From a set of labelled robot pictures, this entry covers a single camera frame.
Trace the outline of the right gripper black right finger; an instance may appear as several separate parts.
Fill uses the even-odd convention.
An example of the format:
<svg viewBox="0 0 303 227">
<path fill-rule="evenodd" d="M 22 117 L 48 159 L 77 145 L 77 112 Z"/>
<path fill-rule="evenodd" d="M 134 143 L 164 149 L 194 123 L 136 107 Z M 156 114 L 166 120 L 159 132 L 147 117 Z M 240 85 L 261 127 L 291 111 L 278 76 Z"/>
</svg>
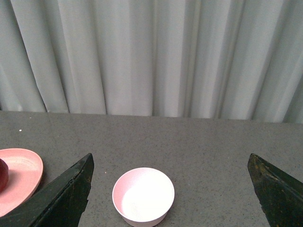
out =
<svg viewBox="0 0 303 227">
<path fill-rule="evenodd" d="M 271 227 L 303 225 L 303 183 L 252 153 L 248 171 Z"/>
</svg>

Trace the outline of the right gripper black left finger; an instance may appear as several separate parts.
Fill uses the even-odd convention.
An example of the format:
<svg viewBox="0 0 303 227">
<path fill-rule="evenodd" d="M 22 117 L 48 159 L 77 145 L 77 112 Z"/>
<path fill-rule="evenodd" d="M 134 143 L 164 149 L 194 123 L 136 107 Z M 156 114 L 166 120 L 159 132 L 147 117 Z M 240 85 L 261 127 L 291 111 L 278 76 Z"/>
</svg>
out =
<svg viewBox="0 0 303 227">
<path fill-rule="evenodd" d="M 94 172 L 88 153 L 30 199 L 0 218 L 2 227 L 76 227 L 85 211 Z"/>
</svg>

